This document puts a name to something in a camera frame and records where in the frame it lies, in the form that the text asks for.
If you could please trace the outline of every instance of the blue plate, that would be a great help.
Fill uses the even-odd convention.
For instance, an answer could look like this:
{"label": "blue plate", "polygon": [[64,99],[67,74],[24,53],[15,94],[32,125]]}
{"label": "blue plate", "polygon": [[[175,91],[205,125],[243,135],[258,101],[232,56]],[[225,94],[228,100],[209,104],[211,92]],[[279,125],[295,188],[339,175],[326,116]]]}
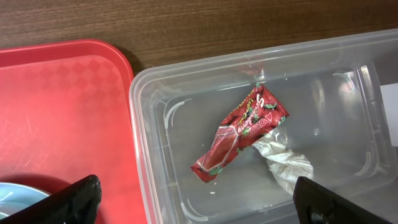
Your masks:
{"label": "blue plate", "polygon": [[0,220],[21,211],[50,194],[21,184],[0,182]]}

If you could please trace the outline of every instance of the snack wrapper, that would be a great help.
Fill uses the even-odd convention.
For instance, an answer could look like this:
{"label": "snack wrapper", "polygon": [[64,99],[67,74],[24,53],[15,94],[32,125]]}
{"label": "snack wrapper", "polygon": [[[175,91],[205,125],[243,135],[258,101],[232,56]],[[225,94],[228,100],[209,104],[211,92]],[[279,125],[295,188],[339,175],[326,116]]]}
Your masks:
{"label": "snack wrapper", "polygon": [[210,182],[235,157],[289,116],[272,93],[257,83],[244,101],[223,120],[210,150],[199,158],[191,170]]}

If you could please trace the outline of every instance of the clear plastic container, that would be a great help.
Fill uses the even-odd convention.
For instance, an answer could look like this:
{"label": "clear plastic container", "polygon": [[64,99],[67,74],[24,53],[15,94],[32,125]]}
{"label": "clear plastic container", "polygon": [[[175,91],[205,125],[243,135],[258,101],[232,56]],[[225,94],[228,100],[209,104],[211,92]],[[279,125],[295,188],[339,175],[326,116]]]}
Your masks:
{"label": "clear plastic container", "polygon": [[[131,114],[148,223],[270,223],[295,214],[292,196],[254,149],[209,184],[190,166],[221,120],[266,87],[291,114],[277,129],[314,166],[315,181],[350,199],[397,176],[375,61],[398,52],[398,30],[254,50],[147,69]],[[239,72],[263,65],[258,77]],[[394,68],[383,68],[396,73]]]}

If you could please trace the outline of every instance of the wood grain surface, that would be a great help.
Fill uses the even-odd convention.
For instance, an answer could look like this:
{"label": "wood grain surface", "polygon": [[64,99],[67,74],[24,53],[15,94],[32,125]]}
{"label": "wood grain surface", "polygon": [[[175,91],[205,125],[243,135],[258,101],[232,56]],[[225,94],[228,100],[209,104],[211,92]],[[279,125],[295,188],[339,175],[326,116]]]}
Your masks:
{"label": "wood grain surface", "polygon": [[398,27],[396,0],[0,0],[0,48],[94,38],[133,70]]}

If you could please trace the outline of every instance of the red tray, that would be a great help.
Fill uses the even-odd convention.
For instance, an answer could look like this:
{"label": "red tray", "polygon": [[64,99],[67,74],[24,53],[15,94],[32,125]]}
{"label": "red tray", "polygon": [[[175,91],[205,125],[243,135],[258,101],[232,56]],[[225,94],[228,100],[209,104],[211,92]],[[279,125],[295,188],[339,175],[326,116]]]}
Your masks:
{"label": "red tray", "polygon": [[145,223],[126,58],[97,40],[0,50],[0,181],[54,193],[96,174],[96,223]]}

